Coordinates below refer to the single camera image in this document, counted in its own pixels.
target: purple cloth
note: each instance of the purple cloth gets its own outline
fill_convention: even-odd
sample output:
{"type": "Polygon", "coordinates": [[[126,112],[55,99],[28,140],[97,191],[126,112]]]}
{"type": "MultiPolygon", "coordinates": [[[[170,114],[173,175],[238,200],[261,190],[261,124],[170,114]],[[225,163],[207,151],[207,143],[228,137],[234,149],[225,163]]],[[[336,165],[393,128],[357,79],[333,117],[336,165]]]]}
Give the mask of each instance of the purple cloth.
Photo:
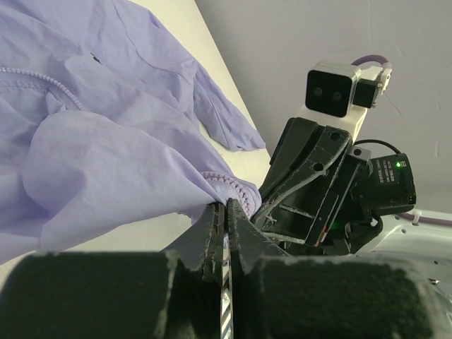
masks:
{"type": "Polygon", "coordinates": [[[206,70],[127,0],[0,0],[0,263],[257,188],[199,132],[264,148],[206,70]]]}

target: zipper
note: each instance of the zipper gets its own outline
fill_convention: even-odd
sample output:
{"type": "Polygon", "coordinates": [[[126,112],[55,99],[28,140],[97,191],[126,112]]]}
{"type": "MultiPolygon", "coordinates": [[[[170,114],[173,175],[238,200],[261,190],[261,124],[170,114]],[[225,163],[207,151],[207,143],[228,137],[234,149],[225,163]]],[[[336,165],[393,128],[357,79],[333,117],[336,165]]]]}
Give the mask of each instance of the zipper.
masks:
{"type": "Polygon", "coordinates": [[[229,235],[225,232],[223,238],[223,265],[222,265],[222,287],[221,287],[221,313],[220,327],[221,339],[234,338],[234,316],[232,306],[232,268],[231,249],[229,235]]]}
{"type": "Polygon", "coordinates": [[[224,182],[226,184],[229,184],[230,186],[234,187],[236,192],[239,194],[240,197],[240,205],[242,205],[242,208],[244,209],[245,214],[250,218],[250,204],[249,199],[250,196],[245,189],[245,186],[243,184],[240,184],[236,179],[233,177],[230,177],[226,174],[220,174],[217,172],[202,172],[201,175],[205,180],[208,182],[224,182]]]}
{"type": "Polygon", "coordinates": [[[68,90],[62,83],[60,83],[58,80],[55,80],[51,78],[50,76],[46,76],[41,73],[36,73],[32,71],[28,71],[26,69],[10,69],[1,67],[0,73],[6,73],[6,74],[16,74],[19,76],[31,76],[33,78],[40,79],[42,81],[46,81],[47,83],[50,83],[51,85],[57,87],[60,91],[62,91],[71,101],[72,103],[77,106],[77,108],[80,111],[86,111],[86,108],[82,105],[82,103],[76,98],[74,94],[71,93],[70,90],[68,90]]]}

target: purple zipper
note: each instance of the purple zipper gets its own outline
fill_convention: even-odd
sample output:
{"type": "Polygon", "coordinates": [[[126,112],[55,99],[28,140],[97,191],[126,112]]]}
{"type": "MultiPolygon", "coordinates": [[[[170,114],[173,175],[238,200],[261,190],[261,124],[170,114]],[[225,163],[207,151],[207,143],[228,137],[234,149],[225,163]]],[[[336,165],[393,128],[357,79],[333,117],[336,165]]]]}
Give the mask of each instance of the purple zipper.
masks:
{"type": "Polygon", "coordinates": [[[230,186],[234,187],[234,189],[237,191],[240,197],[240,204],[242,205],[244,212],[248,216],[248,218],[251,217],[251,214],[253,211],[250,211],[250,203],[249,203],[249,194],[245,189],[245,186],[240,184],[236,179],[225,175],[220,174],[216,172],[202,172],[201,175],[205,180],[212,181],[212,182],[224,182],[226,184],[229,184],[230,186]]]}
{"type": "Polygon", "coordinates": [[[49,76],[45,76],[44,74],[41,74],[41,73],[27,71],[26,69],[10,69],[10,68],[5,68],[5,67],[0,68],[0,73],[16,74],[19,76],[32,76],[33,78],[38,78],[40,80],[46,81],[46,82],[52,84],[53,86],[57,87],[60,91],[62,91],[74,103],[74,105],[77,106],[77,108],[80,111],[86,111],[86,108],[76,98],[76,96],[71,93],[70,90],[68,90],[66,87],[64,87],[64,85],[62,83],[60,83],[59,81],[57,81],[49,76]]]}

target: black cable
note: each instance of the black cable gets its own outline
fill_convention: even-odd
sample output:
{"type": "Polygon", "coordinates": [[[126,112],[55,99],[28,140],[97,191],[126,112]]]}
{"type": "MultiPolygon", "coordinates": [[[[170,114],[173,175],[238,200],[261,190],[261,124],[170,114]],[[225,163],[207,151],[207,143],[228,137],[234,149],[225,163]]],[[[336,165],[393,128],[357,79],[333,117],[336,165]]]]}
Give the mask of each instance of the black cable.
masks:
{"type": "Polygon", "coordinates": [[[363,143],[378,143],[379,145],[383,145],[383,146],[386,146],[387,148],[390,148],[395,154],[401,154],[402,153],[402,152],[399,151],[398,148],[396,148],[395,146],[392,146],[390,143],[387,143],[387,142],[382,141],[382,140],[377,140],[377,139],[360,140],[360,141],[357,141],[355,143],[355,145],[361,145],[363,143]]]}

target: black plastic part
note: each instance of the black plastic part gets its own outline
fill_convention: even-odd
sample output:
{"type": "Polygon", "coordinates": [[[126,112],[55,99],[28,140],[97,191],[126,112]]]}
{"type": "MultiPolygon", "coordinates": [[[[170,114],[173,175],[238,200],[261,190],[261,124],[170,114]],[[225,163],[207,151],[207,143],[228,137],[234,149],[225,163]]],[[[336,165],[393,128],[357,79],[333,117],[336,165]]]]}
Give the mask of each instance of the black plastic part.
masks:
{"type": "Polygon", "coordinates": [[[1,291],[0,338],[219,338],[215,285],[171,251],[29,256],[1,291]]]}
{"type": "Polygon", "coordinates": [[[200,219],[162,251],[177,251],[184,265],[202,272],[206,282],[222,284],[222,249],[225,206],[207,205],[200,219]]]}
{"type": "Polygon", "coordinates": [[[262,258],[243,279],[248,316],[236,338],[447,338],[451,326],[410,264],[336,259],[262,258]]]}
{"type": "Polygon", "coordinates": [[[260,189],[263,205],[253,219],[257,228],[277,239],[316,245],[345,194],[329,192],[350,145],[346,131],[302,118],[289,120],[260,189]]]}
{"type": "Polygon", "coordinates": [[[238,201],[227,204],[227,228],[230,240],[234,337],[245,336],[250,314],[247,313],[245,275],[250,273],[262,256],[288,256],[275,242],[272,242],[244,214],[238,201]]]}
{"type": "Polygon", "coordinates": [[[350,226],[351,233],[347,240],[350,243],[351,254],[356,254],[365,244],[368,244],[383,231],[383,220],[381,217],[374,215],[374,218],[377,220],[375,226],[370,224],[350,226]]]}
{"type": "Polygon", "coordinates": [[[338,235],[332,235],[332,246],[322,247],[327,256],[344,256],[350,254],[352,251],[352,245],[348,241],[345,233],[342,233],[340,237],[338,235]]]}
{"type": "Polygon", "coordinates": [[[302,118],[287,121],[271,158],[271,167],[259,189],[263,199],[306,160],[322,131],[323,127],[314,121],[302,118]]]}
{"type": "Polygon", "coordinates": [[[379,94],[378,80],[361,79],[356,84],[353,104],[361,107],[371,108],[379,94]]]}
{"type": "MultiPolygon", "coordinates": [[[[324,210],[328,211],[328,217],[322,218],[323,222],[318,222],[318,227],[323,227],[323,229],[317,229],[316,231],[314,231],[314,228],[316,226],[316,224],[314,224],[313,230],[311,231],[312,234],[317,234],[317,232],[327,234],[325,242],[322,244],[322,248],[325,252],[334,252],[335,255],[349,254],[349,251],[346,251],[349,246],[343,246],[343,232],[341,232],[341,234],[338,234],[337,232],[330,234],[330,230],[331,226],[338,216],[339,210],[343,205],[345,197],[349,194],[350,187],[355,182],[355,177],[357,176],[358,170],[364,170],[365,168],[367,168],[368,159],[360,159],[357,157],[357,155],[362,154],[362,151],[363,150],[356,148],[355,154],[348,154],[345,157],[343,164],[340,166],[339,172],[337,174],[337,179],[333,182],[333,186],[328,192],[328,195],[326,196],[319,213],[320,217],[321,215],[325,215],[326,217],[326,212],[324,212],[324,210]]],[[[308,237],[306,245],[318,246],[318,239],[314,237],[308,237]]]]}

